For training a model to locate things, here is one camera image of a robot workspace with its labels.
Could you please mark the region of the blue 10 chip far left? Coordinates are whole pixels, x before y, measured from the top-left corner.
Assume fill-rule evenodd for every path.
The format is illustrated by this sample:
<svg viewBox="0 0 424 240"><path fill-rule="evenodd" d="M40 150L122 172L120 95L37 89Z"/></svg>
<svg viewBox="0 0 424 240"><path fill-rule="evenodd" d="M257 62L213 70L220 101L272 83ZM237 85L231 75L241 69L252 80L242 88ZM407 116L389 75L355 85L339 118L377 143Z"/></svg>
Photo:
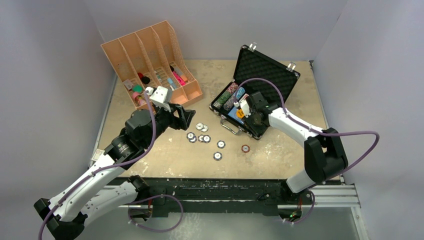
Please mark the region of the blue 10 chip far left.
<svg viewBox="0 0 424 240"><path fill-rule="evenodd" d="M191 139L193 139L193 138L195 137L195 134L194 134L193 132L188 132L188 133L187 133L187 135L186 135L186 137L187 137L189 140L191 140Z"/></svg>

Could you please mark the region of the peach desk organizer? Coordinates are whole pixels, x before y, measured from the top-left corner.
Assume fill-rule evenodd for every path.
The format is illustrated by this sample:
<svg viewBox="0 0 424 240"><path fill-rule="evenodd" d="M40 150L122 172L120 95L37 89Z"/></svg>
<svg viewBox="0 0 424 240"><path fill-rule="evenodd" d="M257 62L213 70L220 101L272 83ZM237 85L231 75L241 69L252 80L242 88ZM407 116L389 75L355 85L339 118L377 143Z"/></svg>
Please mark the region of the peach desk organizer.
<svg viewBox="0 0 424 240"><path fill-rule="evenodd" d="M103 43L101 48L136 109L148 105L141 99L142 93L132 90L134 85L142 86L143 91L147 87L169 88L173 92L172 103L183 106L203 98L199 81L184 62L176 32L166 20ZM179 84L170 66L185 74L186 85ZM143 84L137 73L149 77L150 83Z"/></svg>

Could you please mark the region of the blue 10 chip under middle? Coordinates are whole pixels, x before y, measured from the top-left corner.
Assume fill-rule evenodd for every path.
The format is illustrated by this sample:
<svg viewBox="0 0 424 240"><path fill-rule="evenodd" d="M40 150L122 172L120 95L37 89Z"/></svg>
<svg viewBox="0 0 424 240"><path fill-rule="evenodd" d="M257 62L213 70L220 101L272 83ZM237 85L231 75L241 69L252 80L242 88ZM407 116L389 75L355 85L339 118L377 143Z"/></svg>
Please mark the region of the blue 10 chip under middle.
<svg viewBox="0 0 424 240"><path fill-rule="evenodd" d="M201 142L201 143L203 143L204 142L204 135L200 134L198 136L198 141Z"/></svg>

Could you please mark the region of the blue playing card deck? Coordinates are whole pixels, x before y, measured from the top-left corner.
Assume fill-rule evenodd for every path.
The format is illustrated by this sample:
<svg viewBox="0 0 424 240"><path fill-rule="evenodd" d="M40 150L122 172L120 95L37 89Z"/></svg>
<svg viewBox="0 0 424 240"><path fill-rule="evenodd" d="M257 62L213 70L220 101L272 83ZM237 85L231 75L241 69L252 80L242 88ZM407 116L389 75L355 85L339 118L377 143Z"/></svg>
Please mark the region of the blue playing card deck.
<svg viewBox="0 0 424 240"><path fill-rule="evenodd" d="M240 118L237 118L236 117L236 111L237 110L239 110L238 108L236 108L236 107L233 107L231 110L230 110L230 112L228 113L228 116L231 118L231 119L233 119L233 120L235 120L237 123L239 123L239 124L241 124L241 125L243 125L244 124L244 121L243 121L243 118L242 119L240 119Z"/></svg>

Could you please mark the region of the blue 10 chip upper single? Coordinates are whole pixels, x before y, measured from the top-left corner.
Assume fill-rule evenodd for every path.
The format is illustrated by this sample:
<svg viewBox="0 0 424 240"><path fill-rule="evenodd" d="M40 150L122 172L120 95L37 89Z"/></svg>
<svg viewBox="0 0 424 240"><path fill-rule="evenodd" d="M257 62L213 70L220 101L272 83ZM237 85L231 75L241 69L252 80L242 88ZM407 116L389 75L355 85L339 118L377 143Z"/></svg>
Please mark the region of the blue 10 chip upper single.
<svg viewBox="0 0 424 240"><path fill-rule="evenodd" d="M223 149L225 148L226 143L223 140L219 140L216 145L219 149Z"/></svg>

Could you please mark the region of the white 1 chip lower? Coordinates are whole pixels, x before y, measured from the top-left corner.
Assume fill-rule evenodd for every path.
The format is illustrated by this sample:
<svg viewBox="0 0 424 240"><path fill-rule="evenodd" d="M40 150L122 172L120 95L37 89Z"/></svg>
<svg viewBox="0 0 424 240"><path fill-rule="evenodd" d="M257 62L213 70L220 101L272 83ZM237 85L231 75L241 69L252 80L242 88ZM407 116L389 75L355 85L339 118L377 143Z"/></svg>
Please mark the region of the white 1 chip lower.
<svg viewBox="0 0 424 240"><path fill-rule="evenodd" d="M209 130L209 127L207 125L204 125L203 128L200 130L201 132L205 133Z"/></svg>

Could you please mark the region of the black poker chip case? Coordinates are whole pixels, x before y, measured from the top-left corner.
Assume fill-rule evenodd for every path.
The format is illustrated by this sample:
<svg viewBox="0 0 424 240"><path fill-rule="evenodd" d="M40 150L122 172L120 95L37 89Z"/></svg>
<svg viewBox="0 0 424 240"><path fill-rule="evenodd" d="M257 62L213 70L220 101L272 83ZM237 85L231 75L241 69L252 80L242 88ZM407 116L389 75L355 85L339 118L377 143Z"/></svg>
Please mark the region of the black poker chip case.
<svg viewBox="0 0 424 240"><path fill-rule="evenodd" d="M245 123L246 117L243 118L244 124L239 124L229 117L230 110L224 110L223 106L216 108L213 103L231 83L236 83L238 88L235 92L241 87L249 96L260 92L269 103L276 102L278 107L281 107L281 102L288 99L301 75L295 70L295 63L284 65L259 52L255 47L255 44L241 46L232 80L213 99L209 109L221 119L228 119L240 125L248 136L259 140L266 131L251 131Z"/></svg>

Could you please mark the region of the blue 10 chip under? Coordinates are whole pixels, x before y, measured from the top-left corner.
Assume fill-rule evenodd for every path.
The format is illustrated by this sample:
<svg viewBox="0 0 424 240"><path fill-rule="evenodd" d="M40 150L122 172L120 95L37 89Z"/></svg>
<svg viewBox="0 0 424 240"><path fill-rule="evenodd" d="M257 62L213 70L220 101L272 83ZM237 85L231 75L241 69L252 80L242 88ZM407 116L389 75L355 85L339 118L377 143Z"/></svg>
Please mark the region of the blue 10 chip under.
<svg viewBox="0 0 424 240"><path fill-rule="evenodd" d="M189 139L189 142L190 143L195 143L197 141L197 137L196 136L194 136L193 138L190 138Z"/></svg>
<svg viewBox="0 0 424 240"><path fill-rule="evenodd" d="M203 143L204 142L204 135L200 134L198 136L198 141L201 142L201 143Z"/></svg>

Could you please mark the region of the pink highlighter marker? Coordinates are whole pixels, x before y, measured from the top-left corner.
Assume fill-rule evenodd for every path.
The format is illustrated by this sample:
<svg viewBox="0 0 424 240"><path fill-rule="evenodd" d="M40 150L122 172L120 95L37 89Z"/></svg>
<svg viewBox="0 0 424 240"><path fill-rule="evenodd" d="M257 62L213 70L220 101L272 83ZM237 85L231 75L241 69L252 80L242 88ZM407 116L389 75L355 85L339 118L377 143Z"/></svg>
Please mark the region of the pink highlighter marker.
<svg viewBox="0 0 424 240"><path fill-rule="evenodd" d="M179 82L181 86L186 85L188 82L188 78L185 76L185 74L176 66L169 66L172 74L174 75L175 79Z"/></svg>

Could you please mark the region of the green red chip row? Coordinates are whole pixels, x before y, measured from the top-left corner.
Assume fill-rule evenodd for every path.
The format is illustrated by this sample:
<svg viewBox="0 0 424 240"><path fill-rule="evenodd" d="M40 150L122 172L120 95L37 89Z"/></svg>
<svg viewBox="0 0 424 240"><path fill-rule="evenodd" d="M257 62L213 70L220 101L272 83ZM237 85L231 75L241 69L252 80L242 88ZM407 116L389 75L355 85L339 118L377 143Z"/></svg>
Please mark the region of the green red chip row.
<svg viewBox="0 0 424 240"><path fill-rule="evenodd" d="M233 93L237 90L238 84L233 82L231 83L226 90L218 97L218 99L212 104L215 108L221 108L226 101L233 95Z"/></svg>

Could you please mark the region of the blue 10 chip under left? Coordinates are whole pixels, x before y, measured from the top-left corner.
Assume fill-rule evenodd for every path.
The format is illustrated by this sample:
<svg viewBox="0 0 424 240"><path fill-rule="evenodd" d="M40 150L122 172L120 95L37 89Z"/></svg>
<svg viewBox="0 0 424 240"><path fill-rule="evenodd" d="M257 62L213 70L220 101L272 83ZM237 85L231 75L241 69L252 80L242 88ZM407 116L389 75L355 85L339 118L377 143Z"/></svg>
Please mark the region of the blue 10 chip under left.
<svg viewBox="0 0 424 240"><path fill-rule="evenodd" d="M193 138L190 138L189 139L189 142L190 143L195 143L197 141L197 137L196 136L194 136Z"/></svg>

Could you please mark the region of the red 5 chip stack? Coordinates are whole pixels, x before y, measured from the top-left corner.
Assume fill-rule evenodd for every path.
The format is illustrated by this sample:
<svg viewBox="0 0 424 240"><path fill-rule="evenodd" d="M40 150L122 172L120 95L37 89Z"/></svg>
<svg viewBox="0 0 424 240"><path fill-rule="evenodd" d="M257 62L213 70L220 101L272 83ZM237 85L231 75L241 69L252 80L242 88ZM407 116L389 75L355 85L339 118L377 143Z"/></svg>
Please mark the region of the red 5 chip stack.
<svg viewBox="0 0 424 240"><path fill-rule="evenodd" d="M251 150L251 148L250 148L250 146L249 146L249 145L247 145L247 144L244 144L244 145L242 145L242 146L241 146L241 151L242 151L243 153L248 153L250 150Z"/></svg>

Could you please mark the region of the yellow big blind button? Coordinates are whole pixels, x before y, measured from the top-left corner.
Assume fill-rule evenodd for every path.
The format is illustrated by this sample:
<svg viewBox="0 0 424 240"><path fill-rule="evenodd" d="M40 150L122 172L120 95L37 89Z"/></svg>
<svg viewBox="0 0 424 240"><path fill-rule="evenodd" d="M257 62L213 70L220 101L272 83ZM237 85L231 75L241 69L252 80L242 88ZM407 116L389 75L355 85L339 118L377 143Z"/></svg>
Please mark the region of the yellow big blind button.
<svg viewBox="0 0 424 240"><path fill-rule="evenodd" d="M236 117L237 118L239 118L239 119L242 119L245 115L244 115L244 112L243 112L243 110L242 109L238 109L236 112L235 112L235 115L236 115Z"/></svg>

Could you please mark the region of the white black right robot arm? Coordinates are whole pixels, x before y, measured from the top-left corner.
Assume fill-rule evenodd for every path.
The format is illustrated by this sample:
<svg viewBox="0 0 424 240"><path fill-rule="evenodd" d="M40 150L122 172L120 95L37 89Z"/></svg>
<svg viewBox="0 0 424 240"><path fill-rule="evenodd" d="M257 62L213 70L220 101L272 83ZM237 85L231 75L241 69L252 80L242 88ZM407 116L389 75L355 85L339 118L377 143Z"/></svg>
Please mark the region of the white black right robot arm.
<svg viewBox="0 0 424 240"><path fill-rule="evenodd" d="M261 127L277 129L303 148L303 170L289 177L280 196L288 204L300 198L301 191L326 181L348 166L348 160L338 132L322 129L297 117L285 107L268 103L260 92L241 100L240 109L251 130Z"/></svg>

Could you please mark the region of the black red round object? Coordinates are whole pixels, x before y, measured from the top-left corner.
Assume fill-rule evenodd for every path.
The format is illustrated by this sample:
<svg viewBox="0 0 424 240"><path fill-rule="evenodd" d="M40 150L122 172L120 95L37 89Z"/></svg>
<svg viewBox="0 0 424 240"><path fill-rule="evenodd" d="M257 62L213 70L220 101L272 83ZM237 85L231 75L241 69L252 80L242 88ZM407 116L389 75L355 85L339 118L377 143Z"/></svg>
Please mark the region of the black red round object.
<svg viewBox="0 0 424 240"><path fill-rule="evenodd" d="M144 84L144 85L148 85L151 82L151 79L148 76L143 75L142 73L138 72L137 73L140 81Z"/></svg>

